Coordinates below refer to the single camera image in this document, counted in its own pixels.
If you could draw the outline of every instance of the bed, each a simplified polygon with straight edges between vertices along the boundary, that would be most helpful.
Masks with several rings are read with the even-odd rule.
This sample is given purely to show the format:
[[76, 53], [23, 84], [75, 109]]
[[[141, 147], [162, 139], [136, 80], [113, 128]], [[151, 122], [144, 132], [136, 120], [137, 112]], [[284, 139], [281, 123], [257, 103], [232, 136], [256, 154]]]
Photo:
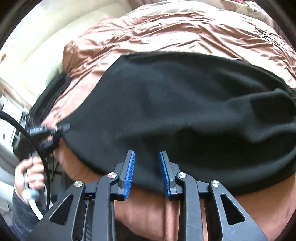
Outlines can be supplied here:
[[[56, 39], [62, 38], [58, 32], [56, 34]], [[64, 38], [63, 44], [68, 41], [69, 38]], [[44, 46], [40, 46], [40, 53], [44, 53], [47, 44], [44, 42]], [[239, 59], [275, 73], [291, 88], [296, 88], [296, 53], [262, 20], [203, 2], [163, 1], [141, 6], [120, 18], [103, 19], [66, 44], [60, 71], [65, 71], [72, 82], [56, 100], [43, 124], [55, 127], [77, 109], [120, 55], [145, 51], [196, 52]], [[58, 72], [56, 60], [60, 57], [61, 53], [52, 55], [49, 66], [55, 71], [49, 70], [45, 83]], [[88, 183], [100, 178], [72, 153], [63, 140], [54, 155], [72, 180]], [[160, 198], [149, 192], [145, 195]], [[273, 241], [295, 211], [295, 175], [269, 188], [236, 198], [269, 241]], [[135, 220], [121, 221], [139, 233], [133, 229]], [[156, 239], [148, 234], [146, 237]]]

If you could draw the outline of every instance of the black cloth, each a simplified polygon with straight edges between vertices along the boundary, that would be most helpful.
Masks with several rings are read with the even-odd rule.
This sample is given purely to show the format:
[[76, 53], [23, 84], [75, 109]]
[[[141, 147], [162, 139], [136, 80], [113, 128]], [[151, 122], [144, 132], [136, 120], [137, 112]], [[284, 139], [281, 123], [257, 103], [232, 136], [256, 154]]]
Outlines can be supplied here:
[[39, 125], [48, 116], [57, 98], [68, 88], [71, 78], [66, 72], [55, 76], [31, 108], [31, 117]]
[[68, 147], [97, 172], [136, 153], [133, 183], [162, 192], [159, 151], [196, 180], [233, 194], [296, 172], [294, 91], [257, 66], [192, 53], [121, 56], [61, 123]]

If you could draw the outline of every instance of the white cable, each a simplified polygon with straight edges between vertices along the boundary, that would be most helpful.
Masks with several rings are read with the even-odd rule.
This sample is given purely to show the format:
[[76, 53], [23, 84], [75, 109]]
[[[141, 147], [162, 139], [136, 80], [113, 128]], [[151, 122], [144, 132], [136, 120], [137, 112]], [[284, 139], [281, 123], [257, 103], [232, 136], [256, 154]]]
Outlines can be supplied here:
[[31, 199], [31, 200], [29, 200], [28, 202], [29, 202], [29, 204], [30, 204], [30, 206], [31, 206], [31, 208], [32, 208], [32, 210], [33, 210], [33, 212], [34, 212], [34, 214], [37, 216], [37, 218], [38, 218], [39, 220], [41, 220], [41, 219], [43, 218], [43, 215], [42, 215], [42, 213], [40, 212], [40, 210], [38, 209], [38, 207], [37, 207], [37, 205], [36, 205], [36, 203], [35, 203], [35, 200], [34, 200], [34, 199]]

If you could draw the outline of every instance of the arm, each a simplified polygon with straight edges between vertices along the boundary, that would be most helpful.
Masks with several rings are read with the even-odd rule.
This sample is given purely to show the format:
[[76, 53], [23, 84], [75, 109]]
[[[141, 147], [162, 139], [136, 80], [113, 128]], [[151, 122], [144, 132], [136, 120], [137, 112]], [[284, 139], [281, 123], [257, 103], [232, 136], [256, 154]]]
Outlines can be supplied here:
[[24, 198], [24, 181], [31, 188], [43, 190], [44, 166], [39, 158], [23, 160], [15, 169], [15, 190], [13, 193], [14, 214], [11, 230], [20, 241], [25, 241], [28, 234], [35, 228], [39, 219], [36, 217], [27, 200]]
[[168, 201], [133, 186], [125, 202], [115, 201], [115, 218], [133, 233], [150, 240], [177, 241], [179, 201]]

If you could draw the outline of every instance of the silver screw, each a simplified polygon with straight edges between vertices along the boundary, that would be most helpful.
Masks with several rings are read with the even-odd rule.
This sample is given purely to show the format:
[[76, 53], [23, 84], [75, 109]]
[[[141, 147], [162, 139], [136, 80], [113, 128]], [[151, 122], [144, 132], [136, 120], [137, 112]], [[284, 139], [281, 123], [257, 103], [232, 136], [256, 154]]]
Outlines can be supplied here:
[[185, 178], [185, 177], [187, 177], [187, 174], [184, 173], [184, 172], [179, 172], [177, 175], [178, 175], [179, 178]]
[[217, 187], [220, 186], [220, 182], [214, 180], [214, 181], [211, 181], [211, 185], [212, 185], [213, 187], [217, 188]]
[[74, 186], [77, 187], [77, 188], [79, 188], [79, 187], [82, 186], [82, 184], [83, 184], [82, 181], [77, 181], [77, 182], [74, 183]]
[[108, 177], [109, 178], [115, 178], [117, 176], [117, 174], [115, 173], [115, 172], [110, 172], [109, 174], [108, 174]]

